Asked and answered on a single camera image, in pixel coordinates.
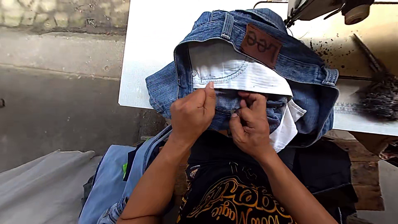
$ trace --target brown leather label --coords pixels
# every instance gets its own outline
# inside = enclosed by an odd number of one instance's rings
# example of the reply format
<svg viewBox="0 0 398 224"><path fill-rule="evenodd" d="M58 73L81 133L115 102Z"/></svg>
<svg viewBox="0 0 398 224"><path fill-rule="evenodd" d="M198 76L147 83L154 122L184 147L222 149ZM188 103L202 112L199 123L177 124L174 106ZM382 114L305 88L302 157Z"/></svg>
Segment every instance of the brown leather label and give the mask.
<svg viewBox="0 0 398 224"><path fill-rule="evenodd" d="M246 26L246 35L240 46L245 54L275 68L282 43L252 23Z"/></svg>

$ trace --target gray fabric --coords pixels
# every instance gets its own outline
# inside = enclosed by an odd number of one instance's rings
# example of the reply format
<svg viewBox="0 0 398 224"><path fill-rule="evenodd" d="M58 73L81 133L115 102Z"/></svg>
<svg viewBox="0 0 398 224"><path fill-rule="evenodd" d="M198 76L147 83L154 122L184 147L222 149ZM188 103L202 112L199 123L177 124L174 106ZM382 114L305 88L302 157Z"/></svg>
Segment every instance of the gray fabric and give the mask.
<svg viewBox="0 0 398 224"><path fill-rule="evenodd" d="M100 160L94 151L55 151L0 173L0 223L77 223Z"/></svg>

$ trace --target denim fabric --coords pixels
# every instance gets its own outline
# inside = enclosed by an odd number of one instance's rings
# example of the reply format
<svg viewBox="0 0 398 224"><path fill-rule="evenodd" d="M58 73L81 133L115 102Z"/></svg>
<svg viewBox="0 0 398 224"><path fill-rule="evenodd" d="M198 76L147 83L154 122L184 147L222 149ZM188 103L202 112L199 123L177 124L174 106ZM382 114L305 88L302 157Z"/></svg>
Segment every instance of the denim fabric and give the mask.
<svg viewBox="0 0 398 224"><path fill-rule="evenodd" d="M128 153L136 148L112 145L108 149L98 165L93 189L83 207L79 224L116 223L133 189L148 168L152 152L170 135L171 130L171 126L166 127L137 149L127 181L123 181L122 166L127 163Z"/></svg>
<svg viewBox="0 0 398 224"><path fill-rule="evenodd" d="M192 31L174 49L174 63L168 64L159 72L146 78L151 105L163 116L171 118L171 103L194 91L189 61L189 42L221 39L229 42L235 51L242 53L240 45L246 34L248 23L254 24L282 43L275 71L287 79L293 92L294 102L307 110L307 113L297 121L298 134L289 146L311 145L333 126L332 110L338 97L338 90L335 87L338 71L328 69L314 51L289 36L282 18L270 9L232 12L217 10L202 13L194 23ZM218 92L218 98L222 96L221 92L226 91ZM227 96L222 96L222 99L217 102L216 115L211 128L227 127L230 118L229 110L238 108L236 102L239 101L239 97L226 94Z"/></svg>
<svg viewBox="0 0 398 224"><path fill-rule="evenodd" d="M93 188L80 214L79 224L95 224L104 211L118 203L126 182L123 181L123 164L127 154L135 147L111 145L98 165Z"/></svg>

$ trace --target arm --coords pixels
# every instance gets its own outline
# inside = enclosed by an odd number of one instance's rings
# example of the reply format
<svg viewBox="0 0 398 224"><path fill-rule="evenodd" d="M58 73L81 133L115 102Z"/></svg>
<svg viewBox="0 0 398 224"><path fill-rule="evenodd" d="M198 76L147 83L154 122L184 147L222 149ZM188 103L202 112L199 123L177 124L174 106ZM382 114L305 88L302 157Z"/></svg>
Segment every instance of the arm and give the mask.
<svg viewBox="0 0 398 224"><path fill-rule="evenodd" d="M159 223L172 197L180 161L210 125L215 106L213 83L172 104L173 132L131 193L118 224Z"/></svg>
<svg viewBox="0 0 398 224"><path fill-rule="evenodd" d="M268 176L275 198L297 223L336 224L333 217L285 166L269 144L266 98L247 92L240 92L239 95L243 98L241 108L230 120L232 137L242 151L260 163Z"/></svg>

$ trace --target black t-shirt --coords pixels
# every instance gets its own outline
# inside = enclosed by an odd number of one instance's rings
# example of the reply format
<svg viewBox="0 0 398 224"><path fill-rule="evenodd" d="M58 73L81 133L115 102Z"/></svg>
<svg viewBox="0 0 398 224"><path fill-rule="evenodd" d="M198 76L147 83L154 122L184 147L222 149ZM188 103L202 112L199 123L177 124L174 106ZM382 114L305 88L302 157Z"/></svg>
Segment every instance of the black t-shirt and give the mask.
<svg viewBox="0 0 398 224"><path fill-rule="evenodd" d="M260 165L230 138L206 131L192 147L188 164L178 224L295 223L273 197Z"/></svg>

